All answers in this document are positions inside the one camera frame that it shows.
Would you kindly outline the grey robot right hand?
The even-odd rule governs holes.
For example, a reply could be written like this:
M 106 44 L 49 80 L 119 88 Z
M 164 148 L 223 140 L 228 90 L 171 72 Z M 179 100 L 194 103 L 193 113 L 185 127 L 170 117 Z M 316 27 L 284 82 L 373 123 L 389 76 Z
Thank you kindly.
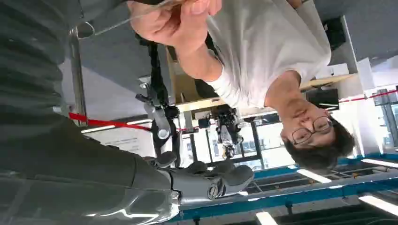
M 213 170 L 149 164 L 85 137 L 67 119 L 46 131 L 0 127 L 3 225 L 151 225 L 180 208 L 237 194 L 253 180 L 245 165 Z

